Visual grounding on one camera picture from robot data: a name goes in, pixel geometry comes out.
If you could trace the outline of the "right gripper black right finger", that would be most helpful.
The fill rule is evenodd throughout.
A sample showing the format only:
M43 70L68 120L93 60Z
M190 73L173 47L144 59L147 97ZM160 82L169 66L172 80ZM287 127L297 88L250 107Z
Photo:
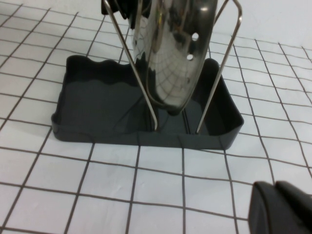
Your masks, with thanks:
M312 197L286 181L277 181L275 187L304 226L312 232Z

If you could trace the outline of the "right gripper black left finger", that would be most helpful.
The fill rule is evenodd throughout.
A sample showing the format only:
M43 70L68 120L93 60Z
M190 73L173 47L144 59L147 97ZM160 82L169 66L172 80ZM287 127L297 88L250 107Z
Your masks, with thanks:
M266 182L253 184L248 224L252 234L275 234L277 226L274 224L278 208L279 195L273 185Z

